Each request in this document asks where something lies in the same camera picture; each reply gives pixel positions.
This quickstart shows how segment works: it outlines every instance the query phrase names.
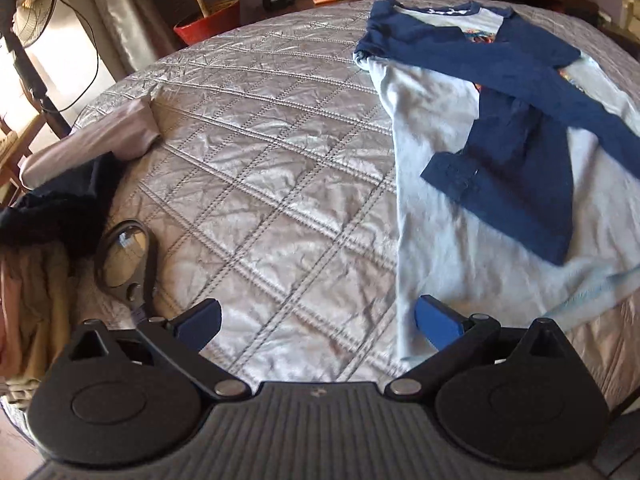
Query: quilted bedspread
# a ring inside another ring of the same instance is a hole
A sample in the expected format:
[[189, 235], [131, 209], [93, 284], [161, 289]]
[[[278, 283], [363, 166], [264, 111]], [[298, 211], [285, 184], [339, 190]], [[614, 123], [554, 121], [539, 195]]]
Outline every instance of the quilted bedspread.
[[[391, 122], [351, 60], [370, 6], [319, 7], [181, 50], [102, 94], [78, 121], [152, 95], [162, 142], [129, 168], [109, 224], [137, 218], [156, 234], [161, 315], [220, 301], [222, 330], [203, 355], [254, 387], [382, 386], [404, 371], [394, 356]], [[590, 54], [640, 106], [640, 65], [612, 41], [580, 20], [515, 8]], [[611, 406], [640, 385], [639, 304], [637, 294], [569, 334]], [[130, 326], [90, 264], [77, 317]]]

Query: red plant pot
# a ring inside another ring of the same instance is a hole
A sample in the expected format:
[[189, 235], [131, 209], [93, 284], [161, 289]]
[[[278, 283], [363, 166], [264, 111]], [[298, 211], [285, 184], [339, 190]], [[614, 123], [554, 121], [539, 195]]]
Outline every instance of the red plant pot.
[[210, 16], [193, 14], [178, 23], [174, 31], [187, 45], [193, 45], [238, 27], [240, 0], [222, 0], [211, 7]]

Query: ribbed gray surface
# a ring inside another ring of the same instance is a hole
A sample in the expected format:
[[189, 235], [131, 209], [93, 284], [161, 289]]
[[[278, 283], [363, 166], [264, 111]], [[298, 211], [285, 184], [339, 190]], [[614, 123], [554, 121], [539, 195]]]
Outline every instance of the ribbed gray surface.
[[499, 471], [449, 446], [425, 412], [385, 399], [372, 383], [267, 383], [247, 402], [216, 408], [189, 444], [117, 472], [48, 463], [34, 480], [596, 480], [587, 466]]

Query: potted plant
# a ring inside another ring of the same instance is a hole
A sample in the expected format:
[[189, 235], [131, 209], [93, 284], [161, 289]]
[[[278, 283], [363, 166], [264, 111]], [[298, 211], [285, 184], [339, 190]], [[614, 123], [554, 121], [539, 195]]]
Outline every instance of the potted plant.
[[187, 45], [240, 26], [240, 0], [222, 0], [210, 7], [204, 0], [196, 1], [200, 13], [188, 16], [174, 27], [175, 33]]

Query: floor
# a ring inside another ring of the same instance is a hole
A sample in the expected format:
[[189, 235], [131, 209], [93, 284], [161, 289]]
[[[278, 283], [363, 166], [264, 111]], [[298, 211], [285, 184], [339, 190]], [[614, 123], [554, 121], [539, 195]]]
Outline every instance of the floor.
[[42, 462], [36, 449], [15, 431], [0, 410], [0, 480], [23, 480]]

